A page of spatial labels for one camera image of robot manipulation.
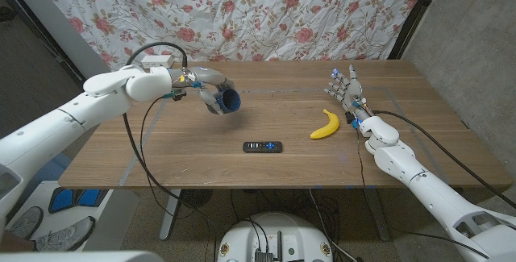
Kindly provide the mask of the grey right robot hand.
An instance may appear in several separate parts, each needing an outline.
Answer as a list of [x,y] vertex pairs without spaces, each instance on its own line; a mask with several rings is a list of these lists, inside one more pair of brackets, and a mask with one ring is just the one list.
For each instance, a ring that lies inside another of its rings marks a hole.
[[372,113],[366,108],[366,99],[363,95],[362,85],[357,79],[356,71],[352,64],[349,65],[349,76],[345,76],[338,69],[333,69],[331,81],[324,92],[341,103],[345,111],[348,124],[358,128],[360,124]]

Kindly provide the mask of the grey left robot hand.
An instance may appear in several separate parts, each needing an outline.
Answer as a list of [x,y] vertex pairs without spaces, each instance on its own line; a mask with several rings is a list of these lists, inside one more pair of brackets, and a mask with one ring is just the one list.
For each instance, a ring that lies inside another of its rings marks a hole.
[[172,91],[166,95],[167,98],[179,101],[186,95],[187,88],[194,88],[212,114],[233,113],[241,106],[234,82],[217,70],[197,66],[170,69],[169,74],[172,78]]

